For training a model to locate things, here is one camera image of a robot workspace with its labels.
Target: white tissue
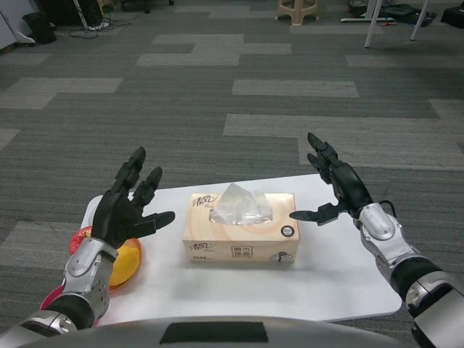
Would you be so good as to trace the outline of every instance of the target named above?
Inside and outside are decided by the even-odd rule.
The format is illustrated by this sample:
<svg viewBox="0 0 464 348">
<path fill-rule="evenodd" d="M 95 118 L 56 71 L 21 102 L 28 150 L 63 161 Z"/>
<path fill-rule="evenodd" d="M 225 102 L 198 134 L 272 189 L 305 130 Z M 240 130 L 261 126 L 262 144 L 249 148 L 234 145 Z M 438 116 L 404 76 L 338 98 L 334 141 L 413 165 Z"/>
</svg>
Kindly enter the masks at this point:
<svg viewBox="0 0 464 348">
<path fill-rule="evenodd" d="M 266 195 L 254 195 L 235 183 L 229 185 L 210 212 L 210 221 L 224 225 L 254 225 L 272 219 Z"/>
</svg>

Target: robotic arm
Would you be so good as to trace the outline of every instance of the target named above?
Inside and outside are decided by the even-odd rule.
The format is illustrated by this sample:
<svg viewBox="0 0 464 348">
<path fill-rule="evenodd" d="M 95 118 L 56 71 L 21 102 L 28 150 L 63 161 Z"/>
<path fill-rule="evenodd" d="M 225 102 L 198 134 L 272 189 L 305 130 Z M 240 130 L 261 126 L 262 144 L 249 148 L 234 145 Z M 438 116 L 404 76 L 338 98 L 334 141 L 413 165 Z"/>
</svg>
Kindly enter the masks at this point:
<svg viewBox="0 0 464 348">
<path fill-rule="evenodd" d="M 105 314 L 117 249 L 127 239 L 154 234 L 175 219 L 174 212 L 142 216 L 160 183 L 160 167 L 138 185 L 132 200 L 128 198 L 129 190 L 139 179 L 145 155 L 145 149 L 138 148 L 120 168 L 113 187 L 101 198 L 91 238 L 85 239 L 67 261 L 62 294 L 46 310 L 33 313 L 4 333 L 0 337 L 2 347 L 18 347 L 45 337 L 90 328 Z"/>
<path fill-rule="evenodd" d="M 308 160 L 332 184 L 339 203 L 325 204 L 317 212 L 293 212 L 290 217 L 323 225 L 348 212 L 378 270 L 413 316 L 415 340 L 422 347 L 463 347 L 464 284 L 405 241 L 401 224 L 373 202 L 357 173 L 339 160 L 329 143 L 311 133 L 308 142 L 317 154 L 308 154 Z"/>
</svg>

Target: gray carpet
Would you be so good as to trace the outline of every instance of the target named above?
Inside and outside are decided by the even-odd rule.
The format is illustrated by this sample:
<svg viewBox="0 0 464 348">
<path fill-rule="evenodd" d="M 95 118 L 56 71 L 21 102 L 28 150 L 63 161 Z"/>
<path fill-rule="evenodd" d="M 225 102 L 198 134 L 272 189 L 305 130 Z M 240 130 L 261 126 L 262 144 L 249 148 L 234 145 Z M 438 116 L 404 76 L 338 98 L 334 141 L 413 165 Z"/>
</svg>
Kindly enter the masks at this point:
<svg viewBox="0 0 464 348">
<path fill-rule="evenodd" d="M 273 19 L 274 0 L 157 2 L 94 40 L 62 30 L 0 55 L 0 331 L 61 281 L 86 204 L 141 144 L 169 188 L 314 173 L 314 131 L 462 275 L 464 36 L 439 22 L 453 4 L 432 2 L 418 41 L 379 25 L 366 50 L 344 2 L 299 28 Z M 412 341 L 404 310 L 344 324 Z"/>
</svg>

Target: tabletop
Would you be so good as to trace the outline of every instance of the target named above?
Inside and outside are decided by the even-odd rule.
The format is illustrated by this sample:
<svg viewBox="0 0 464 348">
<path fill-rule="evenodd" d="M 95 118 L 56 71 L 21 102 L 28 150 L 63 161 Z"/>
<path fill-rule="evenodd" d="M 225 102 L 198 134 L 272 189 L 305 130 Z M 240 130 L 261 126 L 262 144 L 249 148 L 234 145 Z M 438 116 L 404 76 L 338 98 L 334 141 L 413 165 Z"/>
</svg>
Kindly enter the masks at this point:
<svg viewBox="0 0 464 348">
<path fill-rule="evenodd" d="M 293 193 L 298 210 L 336 203 L 319 175 L 237 183 L 246 190 Z M 139 272 L 112 294 L 99 325 L 203 315 L 259 315 L 337 321 L 396 312 L 401 299 L 377 271 L 348 214 L 324 226 L 299 222 L 301 241 L 293 263 L 191 262 L 182 242 L 190 196 L 222 193 L 229 183 L 158 190 L 144 214 L 172 210 L 176 219 L 140 239 Z M 91 225 L 101 196 L 90 201 L 82 227 Z"/>
</svg>

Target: beige stool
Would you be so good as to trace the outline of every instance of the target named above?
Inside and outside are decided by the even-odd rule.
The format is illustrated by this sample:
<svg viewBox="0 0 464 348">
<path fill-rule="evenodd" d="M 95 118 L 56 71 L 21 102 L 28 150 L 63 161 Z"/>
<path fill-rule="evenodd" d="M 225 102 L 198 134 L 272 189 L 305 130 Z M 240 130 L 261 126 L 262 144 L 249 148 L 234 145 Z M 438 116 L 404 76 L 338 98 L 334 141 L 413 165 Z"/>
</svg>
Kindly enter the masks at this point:
<svg viewBox="0 0 464 348">
<path fill-rule="evenodd" d="M 313 14 L 318 20 L 318 0 L 314 0 L 314 4 L 309 7 L 305 7 L 305 0 L 278 0 L 277 16 L 275 18 L 278 19 L 279 15 L 288 15 L 291 17 L 292 25 L 301 25 L 306 16 Z"/>
</svg>

